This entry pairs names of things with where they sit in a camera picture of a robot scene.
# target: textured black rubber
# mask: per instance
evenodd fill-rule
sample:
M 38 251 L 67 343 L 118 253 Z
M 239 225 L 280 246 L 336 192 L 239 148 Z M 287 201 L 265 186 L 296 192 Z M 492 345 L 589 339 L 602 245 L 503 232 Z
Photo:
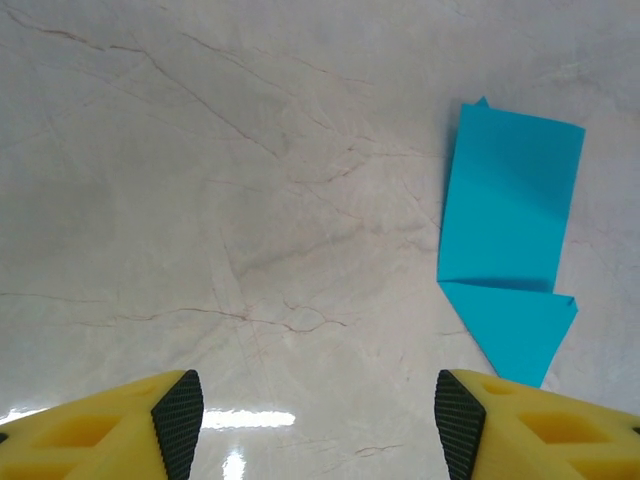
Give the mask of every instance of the textured black rubber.
M 470 480 L 486 410 L 449 370 L 436 385 L 435 416 L 451 480 Z
M 169 480 L 187 480 L 202 425 L 204 401 L 200 378 L 187 371 L 151 410 Z

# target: folded blue paper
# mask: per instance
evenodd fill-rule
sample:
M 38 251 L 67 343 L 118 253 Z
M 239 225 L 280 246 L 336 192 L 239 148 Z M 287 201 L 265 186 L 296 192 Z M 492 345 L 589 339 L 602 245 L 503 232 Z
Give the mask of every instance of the folded blue paper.
M 539 387 L 577 306 L 553 294 L 583 128 L 464 105 L 438 282 L 496 372 Z

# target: rectangular hole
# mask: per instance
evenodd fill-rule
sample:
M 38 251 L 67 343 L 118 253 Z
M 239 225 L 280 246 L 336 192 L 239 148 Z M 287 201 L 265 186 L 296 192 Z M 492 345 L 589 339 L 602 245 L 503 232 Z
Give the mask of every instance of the rectangular hole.
M 640 480 L 638 460 L 572 460 L 586 480 Z
M 36 448 L 95 447 L 119 421 L 120 417 L 114 416 L 74 417 L 46 432 L 33 446 Z
M 7 465 L 4 468 L 6 480 L 63 480 L 75 465 Z
M 609 438 L 579 415 L 565 412 L 523 413 L 520 420 L 545 443 L 602 443 Z

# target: black rubber tip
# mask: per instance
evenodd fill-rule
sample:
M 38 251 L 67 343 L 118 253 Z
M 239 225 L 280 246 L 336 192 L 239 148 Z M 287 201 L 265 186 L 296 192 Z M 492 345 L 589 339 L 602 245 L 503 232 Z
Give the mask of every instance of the black rubber tip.
M 189 370 L 151 410 L 168 480 L 187 480 L 202 425 L 198 372 Z
M 470 480 L 487 412 L 448 370 L 438 375 L 435 416 L 451 480 Z

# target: blue paper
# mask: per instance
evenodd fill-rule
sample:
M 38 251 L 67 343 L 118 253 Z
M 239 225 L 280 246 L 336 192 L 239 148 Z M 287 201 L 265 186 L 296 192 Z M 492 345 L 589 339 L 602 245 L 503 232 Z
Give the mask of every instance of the blue paper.
M 538 387 L 577 306 L 553 294 L 583 128 L 464 105 L 438 282 L 496 372 Z

